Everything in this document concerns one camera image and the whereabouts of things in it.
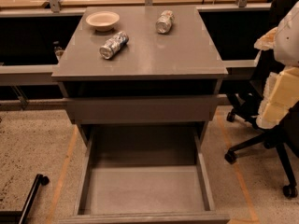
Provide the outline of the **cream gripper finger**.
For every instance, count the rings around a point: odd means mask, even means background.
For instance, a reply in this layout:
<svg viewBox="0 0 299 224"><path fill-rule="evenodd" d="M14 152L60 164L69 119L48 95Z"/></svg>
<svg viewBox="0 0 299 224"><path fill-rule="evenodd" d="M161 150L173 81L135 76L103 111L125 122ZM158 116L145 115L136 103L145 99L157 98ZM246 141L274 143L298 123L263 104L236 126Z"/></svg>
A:
<svg viewBox="0 0 299 224"><path fill-rule="evenodd" d="M273 85L274 82L270 74L264 86L263 99L260 103L256 119L257 125L263 129L274 128L287 113L287 108L280 108L269 104L270 90Z"/></svg>
<svg viewBox="0 0 299 224"><path fill-rule="evenodd" d="M269 104L280 108L293 107L299 101L299 68L285 68L279 74L271 73L274 85Z"/></svg>

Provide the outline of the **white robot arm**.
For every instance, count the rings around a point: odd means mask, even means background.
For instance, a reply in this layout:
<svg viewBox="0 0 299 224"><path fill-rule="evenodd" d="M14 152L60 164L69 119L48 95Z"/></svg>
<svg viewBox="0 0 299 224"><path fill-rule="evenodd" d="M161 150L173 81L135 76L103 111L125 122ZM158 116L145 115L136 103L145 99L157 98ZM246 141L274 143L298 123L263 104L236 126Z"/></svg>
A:
<svg viewBox="0 0 299 224"><path fill-rule="evenodd" d="M267 78L256 119L260 128L272 129L299 101L299 2L254 47L273 50L275 60L284 65L281 72Z"/></svg>

